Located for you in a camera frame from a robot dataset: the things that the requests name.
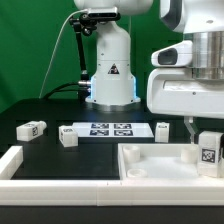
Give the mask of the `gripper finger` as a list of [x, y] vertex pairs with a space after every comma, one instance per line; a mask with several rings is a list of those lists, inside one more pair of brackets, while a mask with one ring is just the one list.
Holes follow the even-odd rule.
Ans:
[[190, 134], [190, 142], [194, 143], [195, 142], [195, 136], [198, 132], [198, 128], [195, 124], [195, 120], [192, 116], [185, 116], [184, 117], [184, 124]]

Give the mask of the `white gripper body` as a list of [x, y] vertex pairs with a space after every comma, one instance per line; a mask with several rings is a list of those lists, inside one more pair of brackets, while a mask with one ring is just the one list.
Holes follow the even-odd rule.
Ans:
[[195, 80], [187, 68], [154, 69], [147, 107], [156, 114], [224, 119], [224, 81]]

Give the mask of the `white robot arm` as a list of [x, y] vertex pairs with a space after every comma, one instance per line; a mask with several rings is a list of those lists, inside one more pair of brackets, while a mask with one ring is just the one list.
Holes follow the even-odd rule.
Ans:
[[152, 53], [146, 105], [155, 114], [224, 119], [224, 0], [74, 0], [81, 31], [97, 32], [96, 71], [86, 103], [104, 111], [140, 102], [130, 69], [131, 37], [122, 16], [141, 15], [159, 2], [159, 19], [183, 35]]

